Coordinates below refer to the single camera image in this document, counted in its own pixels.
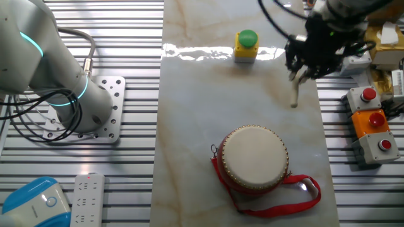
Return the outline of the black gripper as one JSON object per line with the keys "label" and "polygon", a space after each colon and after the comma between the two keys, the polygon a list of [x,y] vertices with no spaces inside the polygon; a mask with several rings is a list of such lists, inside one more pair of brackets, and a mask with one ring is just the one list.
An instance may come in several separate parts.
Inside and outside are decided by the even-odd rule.
{"label": "black gripper", "polygon": [[305,24],[307,38],[302,44],[298,41],[288,41],[285,46],[286,67],[292,73],[297,73],[305,63],[300,83],[323,77],[328,68],[336,66],[341,57],[336,51],[341,49],[347,34],[330,28],[322,19],[309,18]]}

